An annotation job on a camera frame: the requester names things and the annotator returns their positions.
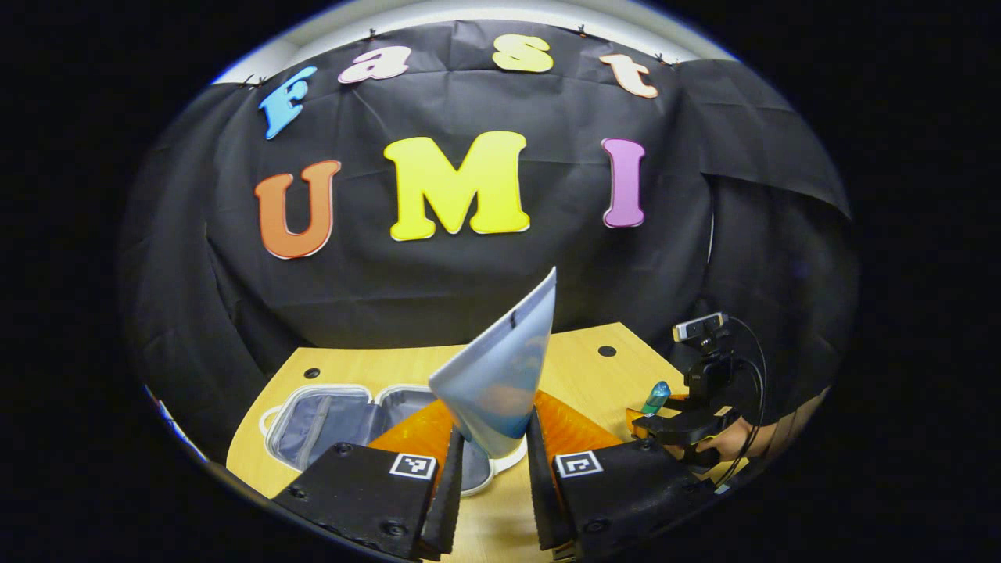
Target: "letter u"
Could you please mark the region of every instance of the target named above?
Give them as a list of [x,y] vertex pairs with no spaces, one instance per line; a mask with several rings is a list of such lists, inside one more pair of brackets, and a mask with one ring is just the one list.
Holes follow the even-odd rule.
[[340,162],[324,160],[302,169],[302,179],[309,183],[309,226],[299,233],[288,230],[285,215],[285,192],[292,185],[292,174],[277,174],[254,188],[260,204],[260,237],[267,251],[281,259],[301,258],[315,253],[330,239],[333,231],[333,175]]

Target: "blue letter f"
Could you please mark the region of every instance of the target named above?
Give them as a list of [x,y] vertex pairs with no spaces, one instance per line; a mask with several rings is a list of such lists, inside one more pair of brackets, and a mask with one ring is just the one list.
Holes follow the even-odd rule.
[[303,79],[312,76],[313,72],[316,72],[315,66],[307,66],[296,72],[257,106],[257,109],[264,110],[264,115],[267,117],[265,138],[274,138],[278,131],[285,128],[285,125],[291,123],[292,119],[302,111],[302,106],[292,105],[292,100],[301,100],[305,97],[309,87]]

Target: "screw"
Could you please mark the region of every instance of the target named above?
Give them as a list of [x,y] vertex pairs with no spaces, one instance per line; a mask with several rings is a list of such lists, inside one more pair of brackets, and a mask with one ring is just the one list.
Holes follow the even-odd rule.
[[397,538],[400,536],[405,536],[406,526],[403,526],[402,524],[396,522],[383,522],[382,533],[389,536],[395,536]]
[[598,534],[609,527],[608,520],[592,520],[584,527],[584,531],[589,534]]

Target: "letter m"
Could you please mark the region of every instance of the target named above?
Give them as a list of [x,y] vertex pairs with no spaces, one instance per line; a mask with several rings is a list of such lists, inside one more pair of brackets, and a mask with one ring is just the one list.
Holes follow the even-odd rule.
[[424,215],[424,199],[451,234],[462,227],[472,197],[476,214],[469,219],[481,234],[521,232],[529,228],[518,185],[518,156],[526,146],[523,135],[487,131],[476,137],[458,170],[429,137],[398,140],[383,154],[396,163],[398,218],[389,229],[395,240],[416,240],[434,234],[434,222]]

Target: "wooden table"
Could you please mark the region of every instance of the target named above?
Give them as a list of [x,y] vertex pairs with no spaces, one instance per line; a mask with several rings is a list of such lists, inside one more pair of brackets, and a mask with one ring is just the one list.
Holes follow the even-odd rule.
[[[603,346],[614,348],[616,354],[600,355],[598,349]],[[284,404],[293,391],[305,385],[357,384],[368,388],[372,396],[390,385],[426,385],[427,378],[463,347],[296,350],[247,411],[230,443],[226,468],[259,493],[273,498],[298,472],[278,462],[264,448],[258,421],[268,409]],[[310,368],[318,368],[320,375],[307,380],[303,373]],[[624,325],[616,323],[554,334],[540,388],[629,441],[632,438],[626,426],[626,408],[640,409],[651,388],[661,380],[673,393],[688,391],[678,370]],[[676,412],[665,409],[660,414],[670,417]],[[739,468],[746,464],[747,460],[741,460]],[[720,464],[700,478],[715,481],[729,466],[730,462]],[[550,551],[539,549],[529,467],[524,459],[497,474],[480,493],[461,500],[452,553],[441,560],[552,561]]]

